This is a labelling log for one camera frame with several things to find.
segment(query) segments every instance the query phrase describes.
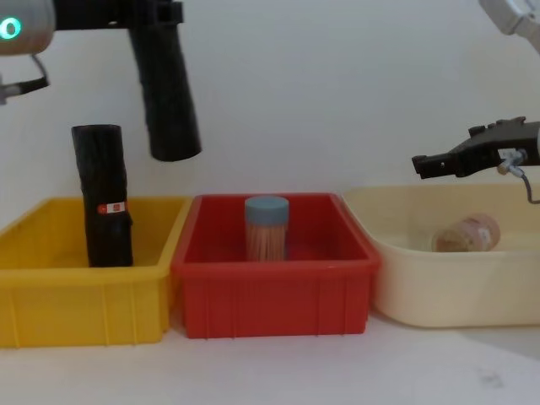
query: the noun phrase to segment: clear plastic jar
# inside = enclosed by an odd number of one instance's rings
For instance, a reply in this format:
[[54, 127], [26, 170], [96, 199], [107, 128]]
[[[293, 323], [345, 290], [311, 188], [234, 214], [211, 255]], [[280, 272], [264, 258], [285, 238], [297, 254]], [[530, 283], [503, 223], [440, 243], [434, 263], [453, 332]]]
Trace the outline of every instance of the clear plastic jar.
[[500, 241], [500, 228], [490, 216], [475, 213], [435, 234], [432, 250], [453, 251], [491, 251]]

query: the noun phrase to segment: red plastic bin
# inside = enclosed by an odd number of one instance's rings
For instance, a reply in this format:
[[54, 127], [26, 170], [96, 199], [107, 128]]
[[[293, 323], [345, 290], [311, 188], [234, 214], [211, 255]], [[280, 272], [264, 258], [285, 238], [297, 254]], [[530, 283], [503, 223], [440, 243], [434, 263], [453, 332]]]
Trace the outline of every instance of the red plastic bin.
[[362, 333], [381, 261], [332, 194], [284, 194], [288, 260], [248, 262], [247, 195], [197, 197], [172, 264], [189, 338]]

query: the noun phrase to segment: black cylindrical object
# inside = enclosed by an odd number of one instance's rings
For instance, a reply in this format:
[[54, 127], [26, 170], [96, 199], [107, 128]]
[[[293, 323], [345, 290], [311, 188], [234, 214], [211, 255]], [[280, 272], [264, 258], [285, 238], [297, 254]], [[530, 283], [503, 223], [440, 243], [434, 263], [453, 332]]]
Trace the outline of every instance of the black cylindrical object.
[[131, 266], [132, 219], [127, 210], [122, 130], [115, 125], [88, 125], [74, 127], [72, 135], [84, 196], [89, 265]]
[[201, 152], [195, 106], [175, 25], [129, 30], [143, 86], [150, 151], [175, 162]]

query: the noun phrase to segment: black cylindrical handle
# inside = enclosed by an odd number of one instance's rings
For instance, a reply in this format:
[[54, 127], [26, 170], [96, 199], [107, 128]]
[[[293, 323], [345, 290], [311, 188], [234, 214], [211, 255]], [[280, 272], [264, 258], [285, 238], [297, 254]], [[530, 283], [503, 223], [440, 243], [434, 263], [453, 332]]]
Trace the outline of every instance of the black cylindrical handle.
[[152, 156], [174, 162], [199, 154], [197, 117], [176, 26], [139, 27], [129, 35], [143, 86]]

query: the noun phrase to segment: green indicator light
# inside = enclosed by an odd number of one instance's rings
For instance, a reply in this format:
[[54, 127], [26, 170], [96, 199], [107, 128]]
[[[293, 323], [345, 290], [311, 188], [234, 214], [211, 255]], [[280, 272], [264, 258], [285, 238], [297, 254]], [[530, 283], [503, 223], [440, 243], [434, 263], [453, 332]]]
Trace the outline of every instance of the green indicator light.
[[20, 31], [23, 30], [23, 25], [18, 19], [9, 17], [0, 22], [0, 38], [6, 41], [17, 38]]

